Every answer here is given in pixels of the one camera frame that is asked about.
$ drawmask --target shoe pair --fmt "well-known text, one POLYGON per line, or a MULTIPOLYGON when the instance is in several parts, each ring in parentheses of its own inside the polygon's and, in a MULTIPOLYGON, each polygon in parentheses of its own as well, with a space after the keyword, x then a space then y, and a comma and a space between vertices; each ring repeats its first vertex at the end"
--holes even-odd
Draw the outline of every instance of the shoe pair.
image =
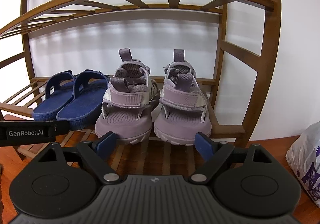
POLYGON ((77 76, 64 71, 52 76, 45 87, 45 100, 32 112, 35 121, 67 120, 71 130, 95 124, 101 114, 102 97, 110 77, 84 70, 77 76))
POLYGON ((174 62, 165 67, 163 91, 150 78, 150 68, 133 59, 129 48, 119 50, 121 66, 108 83, 102 114, 95 132, 100 138, 113 131, 126 144, 142 142, 152 130, 151 111, 159 102, 154 123, 157 137, 175 145, 192 145, 195 135, 211 133, 207 99, 196 82, 193 67, 184 60, 184 50, 174 50, 174 62))

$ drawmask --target shoe sole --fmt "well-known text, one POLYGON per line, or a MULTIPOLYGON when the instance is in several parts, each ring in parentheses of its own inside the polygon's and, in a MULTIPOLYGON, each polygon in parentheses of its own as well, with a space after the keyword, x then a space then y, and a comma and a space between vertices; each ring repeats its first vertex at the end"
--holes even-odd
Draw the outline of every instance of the shoe sole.
MULTIPOLYGON (((118 144, 125 144, 125 145, 128 145, 128 144, 131 144, 131 145, 134 145, 134 144, 137 144, 139 142, 142 142, 146 139, 149 138, 150 134, 151 134, 151 129, 149 129, 147 132, 141 134, 141 135, 138 135, 138 136, 135 136, 135 137, 130 137, 130 138, 118 138, 117 139, 117 143, 118 144)), ((100 135, 99 133, 96 132, 96 135, 99 137, 102 137, 103 135, 100 135)))
POLYGON ((159 139, 161 139, 164 142, 169 142, 172 145, 193 146, 193 143, 195 141, 194 139, 183 139, 183 138, 170 136, 166 133, 163 133, 162 131, 160 131, 156 127, 154 127, 154 131, 155 131, 156 136, 159 139))

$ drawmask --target mesh lining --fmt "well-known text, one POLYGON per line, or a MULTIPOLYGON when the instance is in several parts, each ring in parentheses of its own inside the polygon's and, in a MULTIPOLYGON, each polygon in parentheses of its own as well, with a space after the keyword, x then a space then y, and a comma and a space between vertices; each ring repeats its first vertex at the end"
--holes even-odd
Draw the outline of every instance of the mesh lining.
POLYGON ((190 72, 190 68, 185 65, 177 65, 177 66, 175 66, 175 68, 179 70, 178 73, 189 73, 190 72))
POLYGON ((127 71, 127 77, 140 78, 144 74, 140 72, 140 66, 134 63, 127 63, 122 66, 127 71))

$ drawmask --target white wall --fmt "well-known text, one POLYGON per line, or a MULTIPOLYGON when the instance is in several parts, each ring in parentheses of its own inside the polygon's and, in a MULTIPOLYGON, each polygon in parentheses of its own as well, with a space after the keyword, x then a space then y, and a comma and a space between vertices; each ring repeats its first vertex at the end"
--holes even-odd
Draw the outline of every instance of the white wall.
MULTIPOLYGON (((50 0, 28 0, 32 9, 50 0)), ((123 0, 98 0, 124 5, 123 0)), ((143 0, 164 3, 167 0, 143 0)), ((202 5, 211 0, 181 0, 202 5)), ((318 7, 320 0, 282 0, 282 28, 274 77, 252 135, 268 139, 299 134, 320 120, 318 7), (294 9, 300 4, 301 11, 294 9)), ((92 9, 83 6, 68 8, 92 9)), ((227 40, 260 54, 264 11, 242 3, 228 6, 227 40)), ((184 48, 199 77, 211 78, 217 42, 217 16, 183 11, 129 11, 94 15, 60 23, 30 34, 36 76, 72 69, 113 74, 117 50, 130 47, 135 58, 164 75, 172 50, 184 48)), ((220 124, 241 124, 256 73, 225 54, 215 112, 220 124)))
MULTIPOLYGON (((20 0, 5 0, 7 5, 0 3, 0 27, 5 26, 10 21, 20 16, 20 0)), ((23 52, 21 35, 12 36, 0 40, 0 61, 3 61, 11 56, 23 52)), ((0 102, 5 101, 19 90, 29 85, 29 77, 26 68, 26 63, 23 59, 20 59, 6 67, 0 69, 0 102)), ((31 88, 28 88, 11 102, 17 100, 25 93, 29 92, 31 88)), ((23 106, 34 96, 30 95, 19 105, 23 106)))

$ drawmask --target blue slide sandal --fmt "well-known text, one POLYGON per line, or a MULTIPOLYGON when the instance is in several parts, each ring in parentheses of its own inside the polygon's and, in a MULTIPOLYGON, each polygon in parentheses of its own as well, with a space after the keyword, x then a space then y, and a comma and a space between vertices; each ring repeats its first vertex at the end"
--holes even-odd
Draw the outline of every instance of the blue slide sandal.
POLYGON ((67 120, 71 130, 84 129, 95 124, 101 114, 102 99, 109 79, 98 71, 84 70, 80 73, 74 81, 74 99, 58 112, 57 120, 67 120), (90 79, 99 80, 89 83, 90 79))
POLYGON ((73 82, 75 76, 72 71, 64 71, 52 76, 45 86, 45 100, 32 112, 35 121, 56 120, 58 112, 73 100, 73 82), (63 81, 72 80, 60 86, 63 81))

